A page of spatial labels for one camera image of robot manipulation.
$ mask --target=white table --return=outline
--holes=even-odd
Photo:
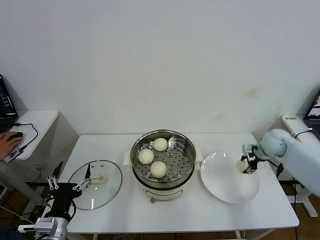
[[[243,144],[255,144],[251,133],[186,134],[203,157],[215,149],[242,156]],[[61,174],[68,182],[82,165],[93,160],[109,160],[122,172],[122,185],[115,198],[95,210],[77,209],[68,232],[78,233],[164,233],[259,230],[248,239],[257,240],[278,228],[299,225],[284,191],[266,162],[259,164],[259,195],[249,203],[233,205],[208,192],[199,181],[199,172],[191,177],[190,187],[177,199],[151,203],[143,194],[132,170],[123,166],[124,154],[141,135],[82,135]]]
[[[46,132],[49,130],[53,122],[58,116],[57,110],[26,110],[18,111],[19,119],[17,122],[21,124],[32,123],[34,127],[38,130],[38,137],[30,143],[14,161],[26,160],[34,152]],[[35,130],[30,125],[23,126],[14,126],[11,131],[23,132],[23,141],[19,146],[23,146],[28,143],[35,135]],[[33,191],[25,182],[19,177],[19,173],[15,173],[10,168],[10,163],[5,161],[0,162],[0,174],[1,179],[4,183],[9,183],[14,188],[18,189],[21,193],[26,195],[33,203],[40,204],[43,199],[38,193]],[[0,198],[6,193],[8,188],[5,188],[5,191],[2,191]]]

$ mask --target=wooden floor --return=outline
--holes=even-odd
[[[287,195],[293,195],[294,189],[291,186],[285,186],[284,191]],[[316,196],[311,196],[310,201],[313,206],[320,214],[320,198]],[[25,208],[28,199],[22,195],[20,192],[15,190],[11,192],[5,199],[5,202],[9,203],[16,213],[22,214],[23,209]],[[0,202],[1,205],[5,208],[10,209],[3,202]],[[320,217],[311,218],[304,209],[302,204],[296,205],[296,213],[300,220],[300,225],[297,228],[297,236],[299,240],[320,240]],[[41,212],[34,214],[32,217],[35,220]],[[20,224],[28,224],[28,222],[21,221],[20,219],[12,218],[14,215],[10,212],[7,212],[1,208],[0,210],[0,225],[9,226],[10,224],[13,227],[17,227]],[[250,235],[250,232],[245,233],[246,237]],[[24,235],[27,240],[34,240],[32,234]],[[104,234],[99,236],[99,240],[113,239],[114,234]],[[131,234],[131,237],[127,236],[127,240],[140,240],[141,234]],[[86,234],[84,237],[88,240],[92,239],[92,234]],[[214,239],[232,239],[236,235],[234,232],[207,232],[207,233],[155,233],[155,234],[142,234],[142,240],[214,240]],[[262,238],[263,240],[295,240],[295,229],[278,229],[269,235]]]

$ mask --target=cable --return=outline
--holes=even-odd
[[[32,123],[20,123],[20,122],[16,122],[13,123],[12,126],[21,126],[21,125],[30,125],[36,132],[36,135],[34,138],[32,138],[27,144],[25,144],[24,146],[22,146],[19,149],[19,153],[22,152],[30,143],[32,143],[38,136],[39,136],[39,132],[38,130],[35,128],[35,126]]]
[[[16,212],[15,209],[7,202],[0,200],[0,203],[3,203],[5,205],[7,205],[8,207],[10,207],[12,209],[13,212]],[[15,216],[11,216],[11,217],[0,217],[0,219],[13,219]]]
[[[20,210],[18,211],[18,214],[21,214],[22,211],[25,209],[25,207],[27,206],[27,204],[29,203],[29,200],[27,200],[22,207],[20,208]],[[9,226],[14,226],[15,222],[17,220],[17,216],[14,216],[13,220],[10,222]]]
[[[296,213],[296,200],[297,200],[297,184],[294,184],[294,204],[293,204],[293,209],[294,209],[294,213]],[[295,240],[298,240],[298,233],[297,233],[297,227],[294,228],[294,232],[295,232]]]
[[[28,219],[26,219],[26,218],[24,218],[24,217],[22,217],[22,216],[20,216],[20,215],[16,214],[16,213],[15,213],[15,212],[13,212],[13,211],[10,211],[10,210],[6,209],[5,207],[3,207],[3,206],[1,206],[1,205],[0,205],[0,208],[2,208],[2,209],[4,209],[4,210],[7,210],[8,212],[10,212],[10,213],[12,213],[12,214],[14,214],[14,215],[18,216],[19,218],[21,218],[21,219],[23,219],[23,220],[25,220],[25,221],[28,221],[28,222],[29,222],[29,223],[31,223],[31,224],[34,224],[32,221],[30,221],[30,220],[28,220]]]
[[[274,164],[272,161],[270,161],[269,159],[268,159],[268,162],[269,163],[271,163],[273,166],[275,166],[276,168],[278,168],[279,166],[278,165],[276,165],[276,164]]]
[[[39,176],[33,180],[32,182],[28,183],[27,185],[30,186],[31,184],[33,184],[35,181],[38,181],[41,178],[41,168],[36,169],[39,172]]]
[[[36,207],[38,207],[38,208],[42,207],[42,204],[44,204],[44,201],[45,201],[45,198],[43,197],[41,204],[39,206],[38,205],[35,206],[32,212],[26,212],[26,213],[23,213],[23,214],[20,214],[20,215],[23,216],[23,215],[27,215],[27,214],[33,214],[37,210]]]
[[[71,222],[71,220],[75,217],[76,211],[77,211],[76,204],[73,200],[72,200],[72,205],[73,205],[73,214],[72,214],[69,222]]]
[[[290,133],[290,136],[292,136],[296,131],[307,131],[307,130],[312,131],[313,129],[312,129],[312,127],[308,127],[308,128],[304,128],[304,129],[295,129]]]
[[[38,237],[37,239],[35,240],[41,240],[41,239],[44,239],[45,237],[48,237],[50,234],[49,233],[46,233],[46,234],[43,234],[41,237]]]
[[[304,134],[304,133],[310,133],[310,132],[314,132],[313,130],[308,130],[308,131],[302,131],[302,132],[299,132],[297,135],[295,135],[295,139],[297,139],[297,137],[300,135],[300,134]]]

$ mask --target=white wall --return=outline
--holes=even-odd
[[[82,134],[254,132],[319,87],[319,0],[2,0],[0,72]]]

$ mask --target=laptop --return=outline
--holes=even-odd
[[[7,132],[18,119],[4,79],[0,74],[0,133]]]
[[[303,118],[305,124],[312,128],[314,135],[320,140],[320,92]]]

